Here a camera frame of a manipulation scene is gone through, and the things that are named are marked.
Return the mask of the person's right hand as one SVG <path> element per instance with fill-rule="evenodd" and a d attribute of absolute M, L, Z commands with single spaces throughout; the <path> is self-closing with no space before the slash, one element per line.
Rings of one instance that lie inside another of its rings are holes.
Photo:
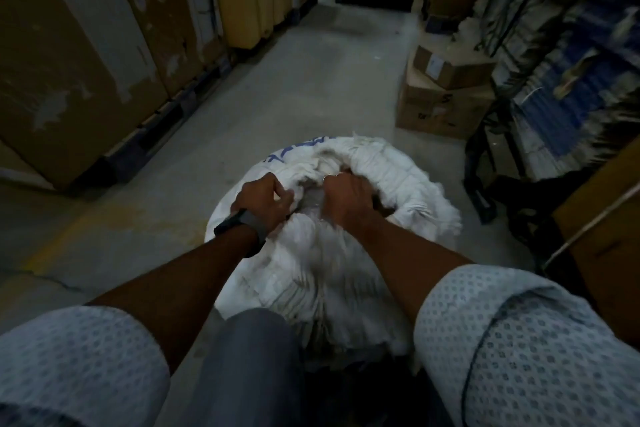
<path fill-rule="evenodd" d="M 379 229 L 384 219 L 373 208 L 374 192 L 324 192 L 323 219 L 359 237 Z"/>

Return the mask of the person's left hand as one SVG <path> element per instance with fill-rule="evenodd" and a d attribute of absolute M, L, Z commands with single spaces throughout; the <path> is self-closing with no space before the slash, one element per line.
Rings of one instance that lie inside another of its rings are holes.
<path fill-rule="evenodd" d="M 258 180 L 244 183 L 230 210 L 234 213 L 240 208 L 248 209 L 266 225 L 268 230 L 267 233 L 269 235 L 274 229 L 279 227 L 287 217 L 268 216 L 266 213 L 264 190 L 264 176 L 260 177 Z"/>

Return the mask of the white woven sack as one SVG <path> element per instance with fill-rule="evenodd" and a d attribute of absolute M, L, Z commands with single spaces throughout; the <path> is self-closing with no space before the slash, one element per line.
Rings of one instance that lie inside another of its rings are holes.
<path fill-rule="evenodd" d="M 254 165 L 216 206 L 205 232 L 230 215 L 243 185 L 273 173 L 294 191 L 292 214 L 259 253 L 234 270 L 215 302 L 224 318 L 262 307 L 280 314 L 303 346 L 320 355 L 382 347 L 394 356 L 413 350 L 412 326 L 378 268 L 357 240 L 321 216 L 324 177 L 349 169 L 375 192 L 386 220 L 447 248 L 462 230 L 460 211 L 410 157 L 381 138 L 318 137 Z"/>

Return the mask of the person's left forearm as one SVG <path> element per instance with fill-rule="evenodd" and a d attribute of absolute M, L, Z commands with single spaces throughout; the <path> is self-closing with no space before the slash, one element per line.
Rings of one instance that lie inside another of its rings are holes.
<path fill-rule="evenodd" d="M 231 272 L 244 259 L 240 230 L 197 248 L 97 296 L 89 307 L 122 310 L 161 349 L 170 374 L 181 365 Z"/>

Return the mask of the person's right forearm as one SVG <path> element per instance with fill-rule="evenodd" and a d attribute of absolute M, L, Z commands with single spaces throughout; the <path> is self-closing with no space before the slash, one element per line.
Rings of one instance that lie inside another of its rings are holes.
<path fill-rule="evenodd" d="M 391 223 L 374 210 L 350 215 L 344 224 L 376 264 L 412 325 L 440 280 L 472 263 L 460 253 Z"/>

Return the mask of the black wrist watch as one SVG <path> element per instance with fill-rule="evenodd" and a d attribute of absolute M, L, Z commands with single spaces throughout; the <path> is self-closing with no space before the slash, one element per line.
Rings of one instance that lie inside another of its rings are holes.
<path fill-rule="evenodd" d="M 214 236 L 221 237 L 240 230 L 246 241 L 244 258 L 249 259 L 261 252 L 268 237 L 266 225 L 246 208 L 240 208 L 222 220 L 214 228 Z"/>

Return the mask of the wide brown cardboard box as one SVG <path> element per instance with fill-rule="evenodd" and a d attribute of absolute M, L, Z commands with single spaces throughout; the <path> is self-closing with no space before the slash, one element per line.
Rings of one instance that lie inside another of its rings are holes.
<path fill-rule="evenodd" d="M 445 90 L 407 61 L 396 105 L 396 127 L 468 140 L 495 101 L 490 85 Z"/>

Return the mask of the dark blue pallet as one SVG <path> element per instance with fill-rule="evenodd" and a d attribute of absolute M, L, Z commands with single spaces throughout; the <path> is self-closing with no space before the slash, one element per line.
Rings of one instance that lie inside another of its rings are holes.
<path fill-rule="evenodd" d="M 95 164 L 100 182 L 108 185 L 130 182 L 196 113 L 231 70 L 228 53 L 224 53 L 141 122 Z"/>

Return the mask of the black metal rack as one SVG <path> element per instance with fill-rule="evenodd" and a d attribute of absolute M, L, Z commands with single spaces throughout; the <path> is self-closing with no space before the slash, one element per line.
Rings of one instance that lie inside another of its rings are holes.
<path fill-rule="evenodd" d="M 474 15 L 474 7 L 472 16 L 470 22 L 460 25 L 460 34 L 469 35 L 475 49 L 480 49 L 479 18 Z M 503 203 L 511 233 L 530 245 L 540 221 L 597 168 L 569 172 L 559 178 L 531 180 L 516 143 L 508 106 L 499 97 L 493 77 L 492 86 L 497 100 L 485 114 L 479 130 L 467 141 L 464 184 L 483 223 L 492 221 L 497 214 L 496 203 Z"/>

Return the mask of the grey trousers leg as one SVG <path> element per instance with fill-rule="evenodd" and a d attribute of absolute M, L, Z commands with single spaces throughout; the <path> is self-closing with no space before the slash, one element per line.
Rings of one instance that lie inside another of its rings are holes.
<path fill-rule="evenodd" d="M 204 359 L 185 427 L 307 427 L 298 337 L 268 309 L 227 319 Z"/>

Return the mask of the tall cardboard box with round marks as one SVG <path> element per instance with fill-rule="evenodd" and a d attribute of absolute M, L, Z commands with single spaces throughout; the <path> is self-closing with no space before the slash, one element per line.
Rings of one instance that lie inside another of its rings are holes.
<path fill-rule="evenodd" d="M 226 53 L 216 0 L 128 0 L 170 97 Z"/>

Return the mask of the light patterned shirt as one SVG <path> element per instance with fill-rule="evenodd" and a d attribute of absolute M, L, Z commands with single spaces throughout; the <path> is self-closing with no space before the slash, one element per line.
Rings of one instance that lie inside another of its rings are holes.
<path fill-rule="evenodd" d="M 454 269 L 413 343 L 455 427 L 640 427 L 640 353 L 531 273 Z M 122 310 L 52 310 L 0 335 L 0 427 L 153 427 L 169 388 L 161 349 Z"/>

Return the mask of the huge torn cardboard box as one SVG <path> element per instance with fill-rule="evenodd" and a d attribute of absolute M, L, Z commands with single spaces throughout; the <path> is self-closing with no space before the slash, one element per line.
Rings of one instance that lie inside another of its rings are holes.
<path fill-rule="evenodd" d="M 128 0 L 0 0 L 0 140 L 53 188 L 168 99 Z"/>

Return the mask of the stacks of blue white packets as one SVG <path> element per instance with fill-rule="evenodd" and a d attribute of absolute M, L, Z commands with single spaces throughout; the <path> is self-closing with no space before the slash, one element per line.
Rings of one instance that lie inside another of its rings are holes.
<path fill-rule="evenodd" d="M 531 180 L 601 167 L 640 135 L 640 0 L 477 0 L 474 15 Z"/>

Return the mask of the strapped cardboard box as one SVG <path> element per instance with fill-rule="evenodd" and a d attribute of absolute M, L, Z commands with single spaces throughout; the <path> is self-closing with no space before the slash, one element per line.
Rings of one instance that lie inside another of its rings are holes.
<path fill-rule="evenodd" d="M 541 273 L 586 298 L 640 350 L 640 135 L 552 217 L 560 244 Z"/>

